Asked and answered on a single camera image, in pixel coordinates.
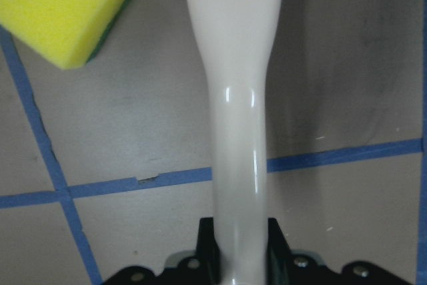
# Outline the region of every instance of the metal screw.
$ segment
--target metal screw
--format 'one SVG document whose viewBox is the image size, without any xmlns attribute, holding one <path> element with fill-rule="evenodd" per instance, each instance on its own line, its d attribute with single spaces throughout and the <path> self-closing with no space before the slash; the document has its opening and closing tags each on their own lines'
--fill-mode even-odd
<svg viewBox="0 0 427 285">
<path fill-rule="evenodd" d="M 187 267 L 190 270 L 197 270 L 200 267 L 200 261 L 197 258 L 192 258 L 188 261 Z"/>
<path fill-rule="evenodd" d="M 353 267 L 353 273 L 355 273 L 355 275 L 363 277 L 363 278 L 369 276 L 369 270 L 366 267 L 363 267 L 361 265 L 354 266 Z"/>
<path fill-rule="evenodd" d="M 305 268 L 308 266 L 308 259 L 303 256 L 298 256 L 294 259 L 294 264 L 298 267 Z"/>
<path fill-rule="evenodd" d="M 134 283 L 141 282 L 145 278 L 145 275 L 141 272 L 136 272 L 132 274 L 131 281 Z"/>
</svg>

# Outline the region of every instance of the glossy white object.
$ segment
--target glossy white object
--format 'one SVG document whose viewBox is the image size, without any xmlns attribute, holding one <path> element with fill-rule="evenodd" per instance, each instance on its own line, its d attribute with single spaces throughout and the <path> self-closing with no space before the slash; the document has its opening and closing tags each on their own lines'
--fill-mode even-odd
<svg viewBox="0 0 427 285">
<path fill-rule="evenodd" d="M 207 73 L 222 284 L 266 283 L 265 82 L 281 0 L 187 0 Z"/>
</svg>

